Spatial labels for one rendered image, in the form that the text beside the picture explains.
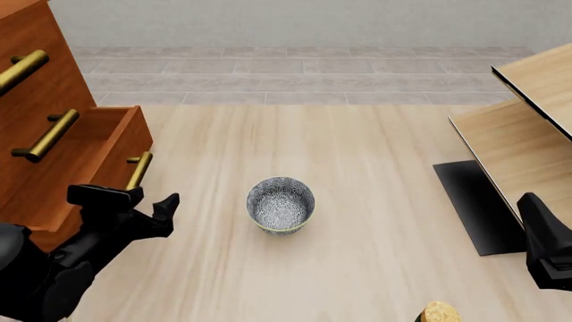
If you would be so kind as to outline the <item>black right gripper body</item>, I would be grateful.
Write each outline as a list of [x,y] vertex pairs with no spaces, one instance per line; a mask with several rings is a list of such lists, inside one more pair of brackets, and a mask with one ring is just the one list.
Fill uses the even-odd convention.
[[528,250],[526,266],[539,289],[572,290],[572,253],[542,257]]

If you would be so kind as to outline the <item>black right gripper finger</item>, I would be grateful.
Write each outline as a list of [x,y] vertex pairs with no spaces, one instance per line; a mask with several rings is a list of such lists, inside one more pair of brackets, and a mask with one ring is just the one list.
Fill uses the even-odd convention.
[[517,202],[526,232],[528,259],[572,258],[572,230],[532,192]]

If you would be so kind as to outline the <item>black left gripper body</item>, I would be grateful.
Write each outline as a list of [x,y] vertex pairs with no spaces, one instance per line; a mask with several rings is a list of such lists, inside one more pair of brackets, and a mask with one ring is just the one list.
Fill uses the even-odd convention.
[[140,211],[99,216],[94,224],[81,225],[78,233],[56,248],[59,265],[108,265],[130,243],[150,238],[166,238],[174,230],[172,222],[159,222]]

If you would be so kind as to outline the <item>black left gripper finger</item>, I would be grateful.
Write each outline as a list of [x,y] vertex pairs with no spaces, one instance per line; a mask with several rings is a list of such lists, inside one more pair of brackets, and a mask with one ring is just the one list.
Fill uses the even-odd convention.
[[153,203],[152,217],[159,222],[172,222],[175,211],[180,205],[180,194],[173,193],[164,200]]
[[127,213],[133,213],[135,211],[135,207],[144,199],[144,190],[142,187],[134,187],[131,190],[127,191],[129,195],[129,206],[126,208]]

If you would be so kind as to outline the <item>wooden cabinet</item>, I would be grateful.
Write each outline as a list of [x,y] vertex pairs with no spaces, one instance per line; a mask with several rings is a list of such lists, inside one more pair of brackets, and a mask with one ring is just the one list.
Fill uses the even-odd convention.
[[152,144],[138,106],[97,106],[48,0],[0,0],[0,223],[55,249],[81,224],[68,187],[133,187]]

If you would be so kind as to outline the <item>pale wooden shelf rack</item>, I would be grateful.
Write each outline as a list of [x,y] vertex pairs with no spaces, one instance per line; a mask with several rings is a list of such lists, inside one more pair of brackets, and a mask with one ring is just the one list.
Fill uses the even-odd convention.
[[572,229],[572,43],[493,66],[515,98],[449,118],[513,216],[537,195]]

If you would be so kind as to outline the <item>patterned grey-white bowl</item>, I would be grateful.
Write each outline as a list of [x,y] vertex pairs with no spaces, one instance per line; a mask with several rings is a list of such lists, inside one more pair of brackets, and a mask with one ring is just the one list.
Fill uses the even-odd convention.
[[313,192],[303,182],[276,176],[256,184],[249,191],[246,209],[265,233],[290,235],[304,227],[315,210]]

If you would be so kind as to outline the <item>bottle with cork stopper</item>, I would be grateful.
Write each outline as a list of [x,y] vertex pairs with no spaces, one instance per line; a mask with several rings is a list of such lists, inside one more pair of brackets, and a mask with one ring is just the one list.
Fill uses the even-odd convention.
[[419,313],[415,322],[462,322],[462,318],[448,302],[432,301]]

